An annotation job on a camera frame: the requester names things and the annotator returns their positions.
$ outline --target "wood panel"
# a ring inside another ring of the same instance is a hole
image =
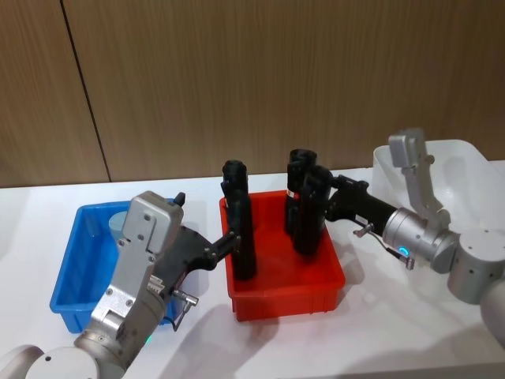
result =
[[[398,129],[505,159],[505,2],[65,0],[113,180],[370,165]]]
[[[107,181],[58,0],[0,1],[0,186]]]

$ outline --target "plastic tray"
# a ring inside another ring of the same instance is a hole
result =
[[[284,231],[285,191],[252,193],[251,211],[257,275],[234,280],[231,257],[226,281],[238,321],[301,313],[327,312],[337,306],[346,280],[327,229],[314,257],[303,257]],[[227,230],[224,198],[219,202],[223,233]]]
[[[505,179],[469,142],[428,141],[435,157],[430,168],[433,191],[451,214],[451,230],[505,229]],[[396,207],[410,207],[405,178],[393,167],[388,146],[373,152],[372,195]]]
[[[112,279],[118,249],[110,233],[109,218],[127,211],[129,203],[85,205],[77,210],[50,300],[51,310],[62,315],[71,333],[80,333],[88,325],[92,311]],[[166,315],[174,319],[176,309],[170,302]]]

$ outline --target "red plastic bin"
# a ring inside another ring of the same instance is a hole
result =
[[[337,307],[346,282],[327,229],[314,257],[297,253],[284,231],[286,191],[251,193],[257,274],[235,280],[226,257],[226,281],[238,321],[327,312]],[[225,199],[219,202],[223,233],[228,229]]]

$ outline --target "black tool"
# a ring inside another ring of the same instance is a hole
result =
[[[339,175],[333,179],[332,186],[337,189],[328,202],[326,219],[328,221],[351,220],[382,235],[386,223],[396,208],[368,194],[368,183],[355,181]]]
[[[233,255],[236,248],[237,236],[233,231],[211,243],[198,232],[182,226],[174,244],[156,262],[153,274],[165,285],[159,295],[170,298],[191,271],[213,270],[226,255]]]
[[[300,190],[307,171],[316,164],[317,154],[312,150],[297,148],[290,153],[287,165],[287,194],[284,211],[284,230],[293,234],[300,204]]]
[[[305,176],[293,232],[294,248],[302,255],[311,256],[317,251],[332,179],[331,172],[321,166],[310,168]]]
[[[247,167],[239,160],[228,160],[223,166],[221,183],[226,198],[228,231],[237,236],[237,249],[231,254],[234,278],[251,279],[256,275],[253,215],[247,185]]]

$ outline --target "black cylindrical object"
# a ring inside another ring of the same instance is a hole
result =
[[[238,236],[238,248],[231,254],[234,278],[251,279],[256,275],[253,215],[247,185],[247,167],[239,160],[223,166],[221,183],[226,198],[226,219],[230,231]]]
[[[293,246],[302,255],[311,256],[317,251],[332,179],[331,172],[321,166],[310,168],[305,176],[293,232]]]
[[[316,164],[317,154],[312,150],[297,148],[291,150],[290,162],[287,165],[287,191],[284,208],[284,230],[293,234],[300,203],[300,190],[307,171]]]
[[[386,223],[396,208],[368,194],[368,183],[365,181],[357,182],[339,175],[332,185],[337,192],[328,202],[327,220],[347,219],[362,226],[371,223],[372,232],[382,236]]]

